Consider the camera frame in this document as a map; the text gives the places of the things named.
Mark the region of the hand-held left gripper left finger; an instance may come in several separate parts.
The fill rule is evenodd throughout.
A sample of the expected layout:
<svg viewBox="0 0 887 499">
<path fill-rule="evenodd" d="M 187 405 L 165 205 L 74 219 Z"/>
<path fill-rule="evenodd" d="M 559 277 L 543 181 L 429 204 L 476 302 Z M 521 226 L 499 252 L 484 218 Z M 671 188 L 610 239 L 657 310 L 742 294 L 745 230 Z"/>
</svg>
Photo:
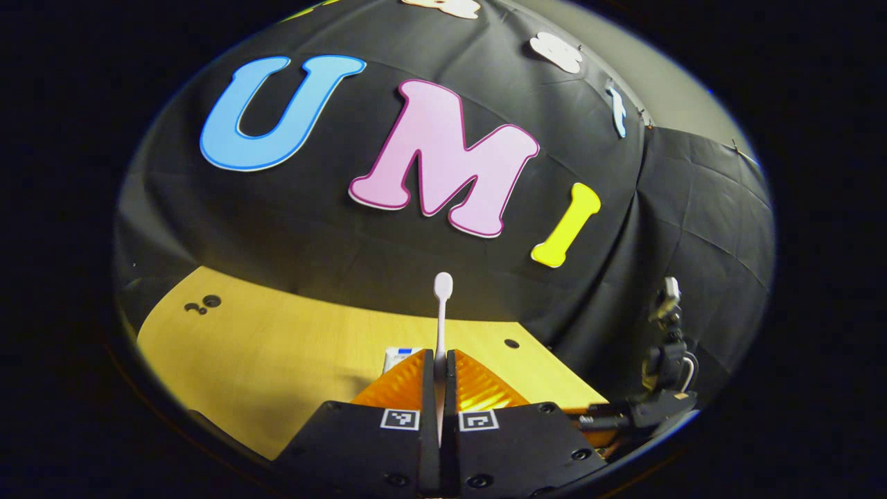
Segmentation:
<svg viewBox="0 0 887 499">
<path fill-rule="evenodd" d="M 324 401 L 275 459 L 275 473 L 300 498 L 437 496 L 433 363 L 430 350 L 418 351 L 354 401 Z"/>
</svg>

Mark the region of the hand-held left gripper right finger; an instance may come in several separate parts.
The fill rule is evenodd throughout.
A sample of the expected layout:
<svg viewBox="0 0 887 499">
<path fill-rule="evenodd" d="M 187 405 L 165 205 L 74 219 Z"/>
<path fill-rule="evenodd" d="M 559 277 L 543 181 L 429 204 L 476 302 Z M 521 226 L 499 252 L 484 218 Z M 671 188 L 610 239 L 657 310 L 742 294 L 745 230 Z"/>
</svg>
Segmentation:
<svg viewBox="0 0 887 499">
<path fill-rule="evenodd" d="M 461 351 L 447 354 L 441 492 L 455 498 L 541 498 L 607 461 L 552 401 L 466 407 L 469 389 L 499 388 Z"/>
</svg>

